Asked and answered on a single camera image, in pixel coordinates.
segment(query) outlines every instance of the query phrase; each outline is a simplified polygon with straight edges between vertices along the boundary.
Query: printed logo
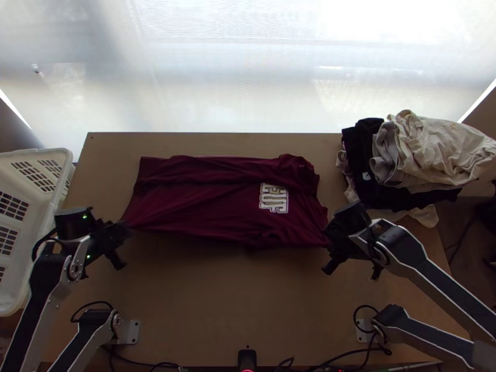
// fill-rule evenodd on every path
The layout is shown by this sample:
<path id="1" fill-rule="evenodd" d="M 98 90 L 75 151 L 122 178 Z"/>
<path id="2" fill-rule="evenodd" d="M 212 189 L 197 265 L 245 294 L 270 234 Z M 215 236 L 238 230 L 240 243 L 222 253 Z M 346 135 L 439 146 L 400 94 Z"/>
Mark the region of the printed logo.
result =
<path id="1" fill-rule="evenodd" d="M 289 209 L 289 194 L 287 189 L 280 186 L 260 184 L 260 209 L 272 213 L 287 213 Z"/>

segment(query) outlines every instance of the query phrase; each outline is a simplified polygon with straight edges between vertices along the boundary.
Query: white laundry basket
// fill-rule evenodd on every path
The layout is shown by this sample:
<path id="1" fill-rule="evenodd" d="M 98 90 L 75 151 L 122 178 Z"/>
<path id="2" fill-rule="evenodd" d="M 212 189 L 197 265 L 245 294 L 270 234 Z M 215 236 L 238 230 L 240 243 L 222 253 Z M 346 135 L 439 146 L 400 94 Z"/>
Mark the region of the white laundry basket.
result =
<path id="1" fill-rule="evenodd" d="M 0 153 L 0 316 L 16 312 L 29 293 L 31 251 L 53 228 L 72 162 L 64 148 Z"/>

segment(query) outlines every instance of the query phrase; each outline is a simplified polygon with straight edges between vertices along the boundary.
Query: white cloth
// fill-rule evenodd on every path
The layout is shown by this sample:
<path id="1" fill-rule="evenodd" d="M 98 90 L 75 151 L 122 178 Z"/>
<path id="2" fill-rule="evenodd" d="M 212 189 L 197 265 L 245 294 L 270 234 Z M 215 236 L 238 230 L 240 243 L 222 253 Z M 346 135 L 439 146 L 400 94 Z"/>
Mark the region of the white cloth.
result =
<path id="1" fill-rule="evenodd" d="M 399 150 L 396 145 L 398 131 L 394 122 L 384 122 L 377 134 L 373 135 L 369 165 L 378 184 L 395 188 L 406 187 L 410 193 L 458 188 L 453 185 L 434 184 L 399 170 Z"/>
<path id="2" fill-rule="evenodd" d="M 397 125 L 397 170 L 432 183 L 463 186 L 492 165 L 496 141 L 471 126 L 403 110 Z"/>
<path id="3" fill-rule="evenodd" d="M 353 181 L 353 174 L 350 166 L 348 165 L 348 157 L 346 151 L 341 150 L 337 152 L 336 168 L 345 175 L 346 182 L 348 182 L 348 188 L 345 191 L 345 198 L 350 202 L 356 202 L 360 200 L 357 191 L 355 190 L 355 181 Z"/>

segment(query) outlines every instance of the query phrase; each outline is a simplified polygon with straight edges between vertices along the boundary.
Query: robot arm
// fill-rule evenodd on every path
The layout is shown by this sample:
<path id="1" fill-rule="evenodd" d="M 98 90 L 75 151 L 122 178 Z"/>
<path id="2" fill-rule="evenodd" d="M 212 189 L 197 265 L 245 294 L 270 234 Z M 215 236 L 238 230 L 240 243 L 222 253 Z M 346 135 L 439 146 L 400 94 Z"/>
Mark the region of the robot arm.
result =
<path id="1" fill-rule="evenodd" d="M 50 338 L 50 328 L 56 312 L 74 286 L 87 277 L 86 266 L 101 255 L 105 255 L 117 270 L 125 266 L 115 249 L 130 237 L 130 231 L 121 223 L 103 223 L 102 220 L 96 220 L 91 214 L 91 209 L 73 208 L 62 210 L 55 215 L 58 237 L 47 239 L 43 253 L 34 263 L 29 279 L 31 295 L 0 368 L 1 372 L 32 372 L 38 369 L 43 346 Z M 63 251 L 54 254 L 53 243 L 48 242 L 49 240 L 59 242 Z M 91 311 L 88 312 L 85 313 L 86 318 L 81 319 L 87 319 Z M 117 319 L 116 317 L 116 314 L 112 314 L 112 321 Z M 114 328 L 107 328 L 112 337 L 117 326 L 118 324 L 115 324 Z M 78 334 L 81 333 L 81 323 L 79 328 Z M 93 332 L 85 334 L 91 338 Z"/>
<path id="2" fill-rule="evenodd" d="M 326 274 L 347 259 L 370 260 L 373 278 L 382 269 L 408 278 L 477 341 L 416 321 L 396 305 L 389 305 L 372 320 L 379 334 L 386 333 L 392 342 L 407 343 L 441 360 L 456 360 L 466 368 L 496 371 L 496 314 L 432 262 L 408 230 L 384 219 L 370 220 L 363 205 L 353 203 L 334 214 L 326 234 L 332 243 L 332 259 L 323 268 Z"/>

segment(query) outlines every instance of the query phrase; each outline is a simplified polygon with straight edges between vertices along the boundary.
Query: beige shirt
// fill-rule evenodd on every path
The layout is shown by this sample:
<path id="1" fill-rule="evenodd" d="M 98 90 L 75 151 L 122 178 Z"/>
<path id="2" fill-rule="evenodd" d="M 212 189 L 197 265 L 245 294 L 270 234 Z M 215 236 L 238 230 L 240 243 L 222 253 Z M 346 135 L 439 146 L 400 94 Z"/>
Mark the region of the beige shirt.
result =
<path id="1" fill-rule="evenodd" d="M 496 141 L 471 126 L 418 117 L 410 110 L 387 119 L 398 127 L 397 169 L 426 181 L 463 186 L 496 157 Z"/>

